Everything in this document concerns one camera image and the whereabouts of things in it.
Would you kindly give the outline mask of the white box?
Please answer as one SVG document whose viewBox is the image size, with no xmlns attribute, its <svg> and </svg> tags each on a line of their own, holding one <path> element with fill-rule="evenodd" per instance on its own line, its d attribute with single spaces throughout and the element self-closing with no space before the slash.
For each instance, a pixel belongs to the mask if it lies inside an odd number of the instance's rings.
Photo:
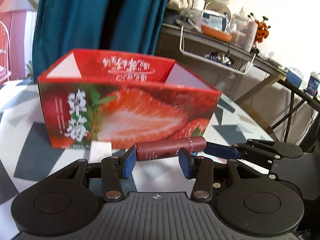
<svg viewBox="0 0 320 240">
<path fill-rule="evenodd" d="M 89 163 L 100 163 L 112 155 L 112 144 L 109 141 L 92 141 L 89 151 Z"/>
</svg>

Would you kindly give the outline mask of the dark red tube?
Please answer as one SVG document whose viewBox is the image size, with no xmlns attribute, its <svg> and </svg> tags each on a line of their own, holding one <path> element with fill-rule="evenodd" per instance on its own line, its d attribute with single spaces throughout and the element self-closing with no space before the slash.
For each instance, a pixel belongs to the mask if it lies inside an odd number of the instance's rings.
<svg viewBox="0 0 320 240">
<path fill-rule="evenodd" d="M 207 147 L 204 137 L 189 137 L 157 141 L 137 142 L 138 161 L 149 161 L 178 156 L 180 148 L 185 148 L 190 154 L 203 151 Z"/>
</svg>

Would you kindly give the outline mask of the red strawberry cardboard box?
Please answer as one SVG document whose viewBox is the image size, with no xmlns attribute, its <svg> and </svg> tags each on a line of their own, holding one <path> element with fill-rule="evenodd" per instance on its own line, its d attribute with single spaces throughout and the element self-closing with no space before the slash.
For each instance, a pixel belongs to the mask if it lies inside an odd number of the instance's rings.
<svg viewBox="0 0 320 240">
<path fill-rule="evenodd" d="M 221 97 L 176 60 L 111 50 L 71 50 L 37 83 L 53 148 L 199 136 Z"/>
</svg>

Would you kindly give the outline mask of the blue labelled cup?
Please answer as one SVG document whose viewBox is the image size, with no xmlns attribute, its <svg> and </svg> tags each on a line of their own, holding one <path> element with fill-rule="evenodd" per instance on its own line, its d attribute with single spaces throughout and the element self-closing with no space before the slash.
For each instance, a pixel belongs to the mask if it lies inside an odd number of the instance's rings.
<svg viewBox="0 0 320 240">
<path fill-rule="evenodd" d="M 306 92 L 311 96 L 315 96 L 317 94 L 317 90 L 319 87 L 320 78 L 319 75 L 315 72 L 310 74 L 310 78 L 308 81 L 308 86 L 306 88 Z"/>
</svg>

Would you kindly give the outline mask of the grey side table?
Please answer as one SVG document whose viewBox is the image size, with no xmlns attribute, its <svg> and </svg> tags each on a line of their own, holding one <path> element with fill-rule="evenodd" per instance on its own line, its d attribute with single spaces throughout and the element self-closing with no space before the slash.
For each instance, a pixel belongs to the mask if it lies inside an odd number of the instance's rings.
<svg viewBox="0 0 320 240">
<path fill-rule="evenodd" d="M 263 60 L 256 54 L 247 53 L 244 50 L 229 44 L 228 42 L 222 42 L 216 38 L 204 35 L 202 33 L 185 29 L 184 26 L 175 26 L 171 24 L 164 23 L 161 28 L 162 34 L 167 34 L 171 36 L 176 36 L 180 38 L 179 41 L 179 51 L 182 55 L 204 62 L 206 64 L 211 64 L 217 68 L 228 70 L 237 75 L 246 75 L 249 69 L 253 66 L 265 71 L 269 76 L 253 87 L 251 90 L 246 92 L 240 98 L 236 100 L 238 104 L 244 103 L 249 98 L 255 96 L 259 91 L 265 89 L 269 85 L 273 85 L 278 82 L 287 89 L 291 91 L 290 94 L 290 106 L 287 114 L 284 115 L 278 122 L 276 122 L 271 129 L 277 128 L 283 122 L 287 122 L 285 128 L 285 137 L 289 136 L 289 130 L 291 125 L 292 115 L 302 106 L 303 103 L 307 103 L 312 109 L 319 112 L 319 101 L 314 98 L 307 96 L 306 93 L 296 88 L 293 84 L 286 80 L 288 71 L 283 70 L 269 63 L 267 60 Z M 214 62 L 205 58 L 204 56 L 193 53 L 193 51 L 188 51 L 184 49 L 184 39 L 196 42 L 202 46 L 208 48 L 209 51 L 219 51 L 226 53 L 228 57 L 234 59 L 234 63 L 228 67 L 224 64 Z"/>
</svg>

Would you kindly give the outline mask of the orange tray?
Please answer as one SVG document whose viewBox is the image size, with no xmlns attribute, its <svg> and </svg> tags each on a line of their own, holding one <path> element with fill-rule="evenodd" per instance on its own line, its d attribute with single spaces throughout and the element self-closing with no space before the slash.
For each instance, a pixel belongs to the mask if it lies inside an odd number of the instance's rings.
<svg viewBox="0 0 320 240">
<path fill-rule="evenodd" d="M 204 33 L 204 35 L 216 38 L 217 40 L 220 40 L 223 42 L 230 42 L 232 39 L 232 36 L 229 35 L 228 33 L 213 29 L 207 25 L 202 24 L 201 31 Z"/>
</svg>

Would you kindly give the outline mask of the white bottle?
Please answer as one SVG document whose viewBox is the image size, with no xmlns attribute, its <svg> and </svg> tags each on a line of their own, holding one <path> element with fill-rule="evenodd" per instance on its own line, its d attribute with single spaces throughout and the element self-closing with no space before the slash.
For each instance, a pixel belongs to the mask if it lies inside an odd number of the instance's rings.
<svg viewBox="0 0 320 240">
<path fill-rule="evenodd" d="M 247 25 L 247 29 L 245 32 L 245 37 L 242 41 L 242 49 L 250 52 L 251 48 L 253 46 L 253 42 L 255 40 L 255 36 L 257 33 L 257 29 L 258 29 L 258 24 L 254 21 L 251 21 L 248 23 Z"/>
</svg>

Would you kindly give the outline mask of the orange flower bunch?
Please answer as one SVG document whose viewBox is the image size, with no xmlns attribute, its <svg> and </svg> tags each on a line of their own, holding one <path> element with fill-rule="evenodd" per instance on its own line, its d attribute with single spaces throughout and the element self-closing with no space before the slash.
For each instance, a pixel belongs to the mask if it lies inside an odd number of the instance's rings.
<svg viewBox="0 0 320 240">
<path fill-rule="evenodd" d="M 249 19 L 255 22 L 257 26 L 257 32 L 254 39 L 254 44 L 262 43 L 269 36 L 270 25 L 267 25 L 268 18 L 263 16 L 263 20 L 259 21 L 255 18 L 254 14 L 251 12 L 247 15 Z"/>
</svg>

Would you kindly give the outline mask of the teal curtain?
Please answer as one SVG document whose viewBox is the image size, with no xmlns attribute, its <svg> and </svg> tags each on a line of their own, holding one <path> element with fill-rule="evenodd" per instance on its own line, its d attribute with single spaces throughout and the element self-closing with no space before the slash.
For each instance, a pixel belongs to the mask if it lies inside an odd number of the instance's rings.
<svg viewBox="0 0 320 240">
<path fill-rule="evenodd" d="M 153 55 L 168 0 L 40 0 L 33 40 L 38 77 L 72 49 Z"/>
</svg>

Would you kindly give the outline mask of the beige makeup bag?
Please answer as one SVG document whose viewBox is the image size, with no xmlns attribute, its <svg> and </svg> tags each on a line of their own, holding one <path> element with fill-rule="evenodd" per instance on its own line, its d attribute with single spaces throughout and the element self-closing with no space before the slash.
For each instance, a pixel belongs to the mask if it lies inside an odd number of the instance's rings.
<svg viewBox="0 0 320 240">
<path fill-rule="evenodd" d="M 174 11 L 189 11 L 193 7 L 193 0 L 169 0 L 167 8 Z"/>
</svg>

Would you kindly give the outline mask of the pink lamp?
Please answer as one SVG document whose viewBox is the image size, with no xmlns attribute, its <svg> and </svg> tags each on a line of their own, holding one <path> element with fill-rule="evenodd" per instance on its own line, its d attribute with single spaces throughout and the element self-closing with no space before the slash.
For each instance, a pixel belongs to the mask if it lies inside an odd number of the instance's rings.
<svg viewBox="0 0 320 240">
<path fill-rule="evenodd" d="M 25 78 L 24 35 L 28 11 L 33 11 L 28 0 L 4 0 L 1 4 L 1 14 L 10 16 L 9 66 L 12 80 Z"/>
</svg>

